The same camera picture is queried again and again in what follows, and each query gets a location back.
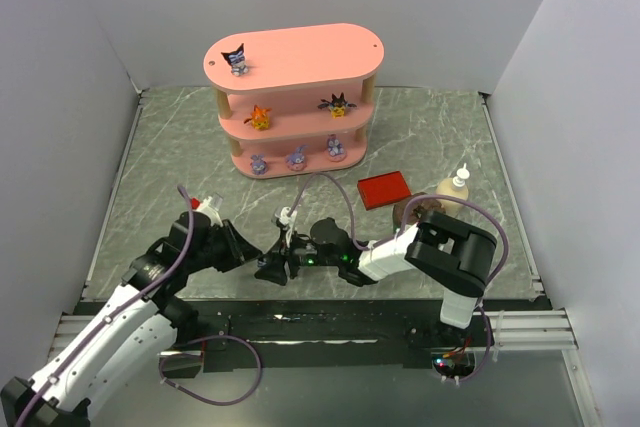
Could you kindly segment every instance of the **red block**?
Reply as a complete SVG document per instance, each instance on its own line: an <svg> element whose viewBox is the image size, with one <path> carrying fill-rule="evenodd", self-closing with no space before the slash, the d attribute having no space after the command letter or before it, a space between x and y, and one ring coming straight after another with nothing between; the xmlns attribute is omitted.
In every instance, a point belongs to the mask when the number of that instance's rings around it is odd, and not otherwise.
<svg viewBox="0 0 640 427"><path fill-rule="evenodd" d="M400 171L361 179L358 181L358 191L367 210L395 204L411 195Z"/></svg>

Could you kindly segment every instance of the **figurine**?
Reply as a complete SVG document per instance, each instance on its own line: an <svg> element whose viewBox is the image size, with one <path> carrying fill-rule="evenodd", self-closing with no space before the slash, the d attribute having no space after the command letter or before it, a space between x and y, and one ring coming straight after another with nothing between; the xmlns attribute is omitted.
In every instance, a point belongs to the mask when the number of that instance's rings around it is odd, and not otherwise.
<svg viewBox="0 0 640 427"><path fill-rule="evenodd" d="M336 134L331 134L327 139L327 155L331 162L341 162L347 157L347 151L336 138Z"/></svg>
<svg viewBox="0 0 640 427"><path fill-rule="evenodd" d="M263 175L269 170L267 163L264 161L264 155L252 155L251 160L251 172L253 172L254 175Z"/></svg>
<svg viewBox="0 0 640 427"><path fill-rule="evenodd" d="M306 145L301 145L293 154L289 154L285 157L285 161L289 170L293 170L295 172L304 170L304 168L307 166L307 158L302 153L302 151L306 148Z"/></svg>
<svg viewBox="0 0 640 427"><path fill-rule="evenodd" d="M322 104L320 104L318 108L324 109L326 107L329 107L329 110L331 111L331 117L333 117L334 119L336 117L344 117L347 113L347 107L356 107L356 104L351 104L345 100L344 92L340 93L340 97L336 97L335 95L331 94L331 101L328 101L327 99L320 100L322 101Z"/></svg>
<svg viewBox="0 0 640 427"><path fill-rule="evenodd" d="M251 125L256 130L266 130L269 128L269 114L271 109L261 109L257 105L253 106L253 112L251 117L244 120L244 123L251 122Z"/></svg>
<svg viewBox="0 0 640 427"><path fill-rule="evenodd" d="M231 73L236 77L249 72L249 67L244 60L244 43L240 44L233 52L221 52L224 60L231 66Z"/></svg>

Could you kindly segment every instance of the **small bottle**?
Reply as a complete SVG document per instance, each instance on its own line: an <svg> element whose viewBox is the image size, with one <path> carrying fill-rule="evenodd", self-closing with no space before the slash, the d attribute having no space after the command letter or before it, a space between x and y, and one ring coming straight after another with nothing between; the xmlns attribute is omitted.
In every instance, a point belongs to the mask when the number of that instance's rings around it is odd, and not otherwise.
<svg viewBox="0 0 640 427"><path fill-rule="evenodd" d="M438 184L436 194L449 195L451 197L457 197L458 199L467 200L469 198L469 187L467 187L469 175L467 164L464 164L461 169L458 169L455 177L446 178ZM457 216L462 207L462 204L451 200L438 200L438 202L442 204L447 215L451 217Z"/></svg>

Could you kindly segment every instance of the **pink shelf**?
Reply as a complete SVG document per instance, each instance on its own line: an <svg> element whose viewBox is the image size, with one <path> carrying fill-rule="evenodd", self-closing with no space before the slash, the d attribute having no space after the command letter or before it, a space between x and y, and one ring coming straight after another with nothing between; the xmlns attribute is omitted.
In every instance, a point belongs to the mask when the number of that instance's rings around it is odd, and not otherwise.
<svg viewBox="0 0 640 427"><path fill-rule="evenodd" d="M250 70L236 77L221 53L242 43ZM382 42L364 27L315 25L225 37L208 50L204 71L219 90L248 94L363 80L378 70L383 58Z"/></svg>
<svg viewBox="0 0 640 427"><path fill-rule="evenodd" d="M271 142L356 130L369 122L374 109L373 103L360 101L361 88L358 83L259 95L229 95L232 115L228 119L219 118L220 125L230 137L243 142ZM340 92L358 107L349 109L347 115L337 119L331 117L329 109L318 109L320 99L331 100L332 93L340 95ZM255 104L272 109L269 129L256 130L251 124L244 123Z"/></svg>
<svg viewBox="0 0 640 427"><path fill-rule="evenodd" d="M331 162L325 154L327 137L314 137L311 139L285 140L268 144L247 143L241 144L242 155L231 156L233 163L247 177L255 179L269 179L273 177L285 177L288 175L301 175L309 172L324 172L327 170L346 169L362 160L367 152L367 142L355 140L353 133L338 136L347 151L347 158L342 162ZM285 165L284 158L292 153L296 147L307 144L304 151L307 157L307 168L301 172L293 172ZM264 175L254 175L251 172L251 156L264 154L264 160L269 165L269 170Z"/></svg>

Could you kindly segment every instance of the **cable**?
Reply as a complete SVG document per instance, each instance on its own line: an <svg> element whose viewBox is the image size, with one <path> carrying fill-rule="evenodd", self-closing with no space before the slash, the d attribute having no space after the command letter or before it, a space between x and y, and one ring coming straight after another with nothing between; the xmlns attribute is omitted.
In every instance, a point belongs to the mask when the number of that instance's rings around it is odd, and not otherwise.
<svg viewBox="0 0 640 427"><path fill-rule="evenodd" d="M440 195L440 194L418 195L417 197L414 197L413 199L411 199L409 203L405 206L404 213L402 215L402 224L400 224L400 230L398 230L398 233L396 235L399 236L404 232L405 227L407 226L409 217L411 215L411 207L413 207L418 202L422 202L423 200L428 200L428 199L449 200L451 202L457 202L458 204L462 204L482 214L496 228L496 230L498 231L498 234L500 235L500 239L502 240L502 257L500 257L500 260L498 261L498 265L496 265L496 268L493 269L493 272L491 272L491 274L487 279L487 285L489 285L491 281L496 277L496 275L498 275L498 273L502 270L502 268L504 267L504 264L507 263L507 257L509 257L509 239L507 239L507 233L504 231L504 228L502 228L502 226L500 225L500 222L498 222L493 215L491 215L489 212L487 212L485 209L483 209L479 205L476 205L473 202L469 202L468 200L462 200L462 199L458 199L457 197L452 197L450 195ZM376 242L376 244L374 244L374 246L377 247L380 243L384 243L387 240L388 239L378 241Z"/></svg>
<svg viewBox="0 0 640 427"><path fill-rule="evenodd" d="M193 208L191 207L191 198L189 197L189 194L187 193L186 189L182 185L178 185L178 192L180 192L180 195L182 195L182 198L187 203L187 209L188 209L187 212L189 214L189 228L187 230L187 238L186 238L186 240L184 242L184 245L182 246L182 250L180 251L180 254L176 258L175 262L171 265L171 267L169 267L169 270L167 270L164 273L164 275L162 275L159 278L157 278L155 281L153 281L147 287L145 287L140 292L138 292L136 295L134 295L129 300L124 302L121 306L116 307L115 309L113 309L113 311L111 313L105 315L102 318L102 320L100 320L100 322L87 334L87 336L78 343L76 348L71 351L69 356L60 363L58 368L56 370L54 370L53 373L49 376L49 379L57 379L57 378L60 377L60 375L62 375L62 373L67 369L67 367L69 367L73 363L73 361L78 357L78 355L80 355L82 353L82 351L87 347L87 345L89 345L91 343L91 341L96 337L96 335L98 335L100 333L100 331L106 325L108 325L108 322L105 319L107 319L107 318L115 319L124 310L126 310L132 304L136 303L138 300L140 300L141 298L146 296L149 292L155 290L160 284L162 284L169 277L171 277L173 275L173 273L176 271L176 269L180 266L180 264L184 260L185 256L187 255L187 251L189 250L189 246L191 245L191 238L193 237L193 224L194 224L194 222L193 222ZM31 413L31 411L33 410L35 405L38 403L38 401L44 397L44 394L47 393L47 391L49 390L49 388L52 385L53 384L51 383L50 380L47 380L42 385L40 390L38 390L38 392L36 392L36 394L31 398L29 403L27 403L27 406L24 408L24 410L20 414L20 417L18 417L18 421L16 422L15 427L24 427L24 423L26 422L27 417L29 416L29 414Z"/></svg>
<svg viewBox="0 0 640 427"><path fill-rule="evenodd" d="M342 194L342 198L347 203L347 209L349 209L349 220L351 221L351 241L353 242L353 245L358 250L362 250L362 251L370 250L370 247L360 245L358 243L358 241L356 240L356 216L353 213L353 206L351 205L351 202L349 201L349 196L347 195L347 191L344 190L344 187L342 187L340 185L340 183L333 176L331 176L331 175L329 175L329 174L327 174L325 172L316 172L316 173L311 174L309 176L307 181L302 186L302 189L300 189L300 191L298 192L298 195L296 196L295 200L293 201L293 204L291 205L291 208L289 209L289 212L293 212L296 209L296 207L298 207L298 204L300 203L300 199L302 199L302 194L304 193L305 190L307 190L307 187L309 187L309 184L311 183L311 181L313 179L317 178L318 176L326 177L331 182L333 182L333 184L336 187L338 187L338 190Z"/></svg>
<svg viewBox="0 0 640 427"><path fill-rule="evenodd" d="M466 377L463 377L461 379L458 379L459 382L467 382L471 379L473 379L476 375L478 375L478 373L482 370L482 368L484 367L484 365L487 363L487 359L489 358L489 352L491 351L491 338L493 337L493 332L491 330L491 322L489 321L489 317L487 317L487 314L485 313L484 309L482 308L481 305L478 305L478 307L476 307L476 310L480 311L480 315L482 316L482 320L484 320L484 328L487 331L487 343L486 343L486 347L484 349L484 355L482 356L482 360L480 361L480 363L476 366L476 368L473 370L473 372L471 372L469 375L467 375Z"/></svg>
<svg viewBox="0 0 640 427"><path fill-rule="evenodd" d="M455 349L447 352L446 354L442 355L443 359L448 359L448 358L454 358L457 357L459 355L464 354L464 352L467 350L467 347L469 347L469 344L471 344L471 336L467 337L464 341L464 344L462 345L462 347L456 347Z"/></svg>
<svg viewBox="0 0 640 427"><path fill-rule="evenodd" d="M187 394L189 397L193 397L194 399L199 400L200 402L204 402L205 404L209 404L209 405L215 405L215 406L218 406L218 407L226 407L228 405L239 404L243 400L247 399L251 394L253 394L256 391L256 389L258 388L258 385L260 385L260 380L262 379L262 361L260 360L260 356L258 355L258 352L253 347L253 345L251 345L246 340L241 339L240 337L233 336L233 335L211 335L211 336L208 336L208 337L202 337L200 339L191 340L191 341L187 342L185 345L198 344L198 343L201 343L201 342L205 342L207 340L216 340L216 339L227 339L227 340L233 340L235 342L239 342L242 345L244 345L247 349L249 349L251 351L251 353L253 354L253 356L255 357L255 359L256 359L256 368L258 369L257 373L256 373L256 378L254 379L253 384L251 385L251 387L249 387L249 390L247 390L243 395L241 395L237 399L225 400L225 401L207 399L206 397L203 397L203 396L201 396L199 394L196 394L195 392L192 392L191 390L187 389L186 387L183 387L182 385L180 385L180 384L168 379L164 375L164 372L163 372L164 364L169 359L174 359L176 357L181 358L181 359L193 359L193 358L199 358L200 357L198 355L192 355L192 354L177 354L177 355L174 355L174 356L171 356L171 357L165 357L164 359L162 359L162 361L160 362L160 365L158 367L158 371L160 372L160 377L162 378L162 382L170 385L174 389L179 390L183 394Z"/></svg>

